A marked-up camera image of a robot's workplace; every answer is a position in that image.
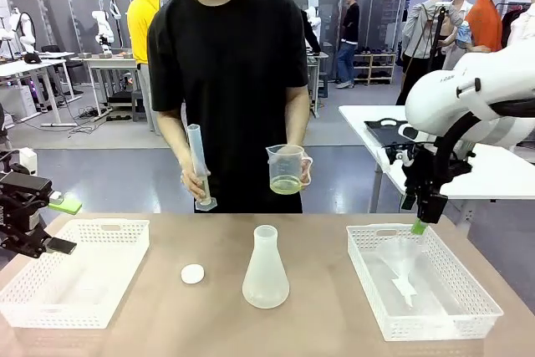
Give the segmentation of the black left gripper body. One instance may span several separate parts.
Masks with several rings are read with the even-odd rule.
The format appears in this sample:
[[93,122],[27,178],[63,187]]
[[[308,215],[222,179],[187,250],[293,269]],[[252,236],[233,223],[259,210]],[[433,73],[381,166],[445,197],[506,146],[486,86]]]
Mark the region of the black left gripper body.
[[40,223],[52,194],[49,179],[11,171],[1,178],[1,231],[21,245],[42,245],[50,236]]

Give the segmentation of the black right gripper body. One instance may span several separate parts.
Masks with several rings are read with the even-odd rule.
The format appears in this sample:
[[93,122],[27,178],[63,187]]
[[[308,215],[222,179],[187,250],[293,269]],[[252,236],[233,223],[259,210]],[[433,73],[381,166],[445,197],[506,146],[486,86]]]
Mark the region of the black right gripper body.
[[436,154],[429,150],[427,143],[404,145],[400,158],[405,174],[405,194],[412,197],[425,197],[441,194],[443,185],[457,176],[470,173],[472,165],[467,159],[460,159],[455,151],[446,158],[445,164],[436,167]]

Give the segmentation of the person's left hand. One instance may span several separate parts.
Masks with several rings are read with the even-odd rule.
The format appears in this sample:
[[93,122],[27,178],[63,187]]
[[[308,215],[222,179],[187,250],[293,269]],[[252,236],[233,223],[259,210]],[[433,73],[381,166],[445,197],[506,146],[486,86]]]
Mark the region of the person's left hand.
[[309,186],[312,181],[313,158],[300,145],[287,145],[287,152],[293,163],[293,174],[299,179],[301,186]]

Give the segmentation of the person's right hand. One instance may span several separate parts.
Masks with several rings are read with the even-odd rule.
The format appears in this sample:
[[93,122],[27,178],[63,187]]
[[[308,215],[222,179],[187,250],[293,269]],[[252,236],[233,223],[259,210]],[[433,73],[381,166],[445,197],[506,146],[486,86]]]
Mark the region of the person's right hand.
[[206,198],[204,181],[196,175],[191,164],[181,165],[181,182],[197,201]]

